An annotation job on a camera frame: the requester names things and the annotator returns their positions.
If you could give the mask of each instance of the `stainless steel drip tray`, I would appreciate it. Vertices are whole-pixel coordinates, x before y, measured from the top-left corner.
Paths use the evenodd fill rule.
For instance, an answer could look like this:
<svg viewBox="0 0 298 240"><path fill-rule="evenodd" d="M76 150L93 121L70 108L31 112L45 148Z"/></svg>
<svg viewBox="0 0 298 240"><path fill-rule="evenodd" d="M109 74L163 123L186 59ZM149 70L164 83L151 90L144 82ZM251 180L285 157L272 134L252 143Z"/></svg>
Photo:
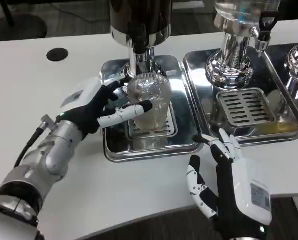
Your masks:
<svg viewBox="0 0 298 240"><path fill-rule="evenodd" d="M206 62L217 49L188 53L184 60L199 116L209 124L209 134L223 128L242 145L289 141L298 138L298 123L277 87L265 60L249 47L253 77L240 90L223 91L206 76Z"/></svg>
<svg viewBox="0 0 298 240"><path fill-rule="evenodd" d="M155 61L166 71L172 88L166 125L155 132L142 132L133 121L129 121L103 130L104 154L112 162L182 155L202 147L192 141L192 136L205 132L203 128L207 125L199 124L188 83L178 61L167 55L156 56ZM101 70L102 80L122 74L127 62L123 59L105 63ZM127 98L120 89L115 93L120 98L115 106L120 107L119 104L125 104Z"/></svg>
<svg viewBox="0 0 298 240"><path fill-rule="evenodd" d="M292 103L290 105L294 106L292 110L298 120L298 79L291 77L285 66L287 55L295 46L298 46L298 43L270 46L266 53L270 64L277 72L277 78L291 96Z"/></svg>

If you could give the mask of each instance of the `white countertop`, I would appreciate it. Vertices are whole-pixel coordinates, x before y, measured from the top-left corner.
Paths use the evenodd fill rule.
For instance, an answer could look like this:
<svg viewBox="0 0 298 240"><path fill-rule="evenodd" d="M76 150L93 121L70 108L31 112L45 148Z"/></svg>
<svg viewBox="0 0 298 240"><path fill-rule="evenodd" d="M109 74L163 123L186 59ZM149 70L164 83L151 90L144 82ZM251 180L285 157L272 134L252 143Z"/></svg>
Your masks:
<svg viewBox="0 0 298 240"><path fill-rule="evenodd" d="M279 22L272 45L298 43L298 20ZM223 33L170 37L157 55L219 48ZM66 48L67 59L46 53ZM127 58L127 50L106 35L0 42L0 183L44 114L54 117L65 96L102 64ZM263 164L275 196L298 195L298 140L245 148ZM216 191L215 162L204 147L201 172ZM193 205L186 187L189 156L129 163L105 159L100 131L78 147L67 176L56 184L39 214L47 240L73 240L125 222Z"/></svg>

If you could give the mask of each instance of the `round black hole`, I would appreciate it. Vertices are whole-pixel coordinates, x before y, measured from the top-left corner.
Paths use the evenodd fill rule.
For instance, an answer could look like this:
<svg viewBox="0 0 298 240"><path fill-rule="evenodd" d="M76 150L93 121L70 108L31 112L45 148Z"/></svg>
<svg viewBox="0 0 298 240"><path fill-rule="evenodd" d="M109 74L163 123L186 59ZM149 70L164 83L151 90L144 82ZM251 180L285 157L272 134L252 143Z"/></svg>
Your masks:
<svg viewBox="0 0 298 240"><path fill-rule="evenodd" d="M47 59L52 62L59 62L69 55L68 51L64 48L54 48L47 53Z"/></svg>

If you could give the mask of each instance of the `slotted grate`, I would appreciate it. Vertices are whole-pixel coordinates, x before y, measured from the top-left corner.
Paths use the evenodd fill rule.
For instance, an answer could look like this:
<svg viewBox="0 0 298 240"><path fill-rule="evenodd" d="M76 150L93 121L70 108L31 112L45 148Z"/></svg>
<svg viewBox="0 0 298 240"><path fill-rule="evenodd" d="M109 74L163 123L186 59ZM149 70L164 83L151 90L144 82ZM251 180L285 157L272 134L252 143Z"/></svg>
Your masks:
<svg viewBox="0 0 298 240"><path fill-rule="evenodd" d="M234 127L246 127L275 121L262 90L249 88L219 92L217 100L228 122Z"/></svg>
<svg viewBox="0 0 298 240"><path fill-rule="evenodd" d="M151 132L143 132L140 130L134 123L134 121L128 121L128 137L131 140L134 139L147 139L147 138L154 138L154 137L171 137L176 135L177 133L177 126L174 118L174 112L172 108L172 104L169 105L167 117L165 120L165 125L156 131Z"/></svg>

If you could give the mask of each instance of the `ribbed plastic cup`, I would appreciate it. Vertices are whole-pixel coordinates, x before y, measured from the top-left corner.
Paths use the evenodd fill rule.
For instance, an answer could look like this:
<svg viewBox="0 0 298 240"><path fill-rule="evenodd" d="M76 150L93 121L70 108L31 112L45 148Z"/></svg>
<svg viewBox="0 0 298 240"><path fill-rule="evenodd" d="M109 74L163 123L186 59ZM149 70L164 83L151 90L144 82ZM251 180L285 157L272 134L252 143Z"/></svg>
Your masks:
<svg viewBox="0 0 298 240"><path fill-rule="evenodd" d="M169 80L160 74L143 73L128 83L127 92L131 104L151 100L152 110L134 119L135 125L144 132L151 132L165 125L172 96Z"/></svg>

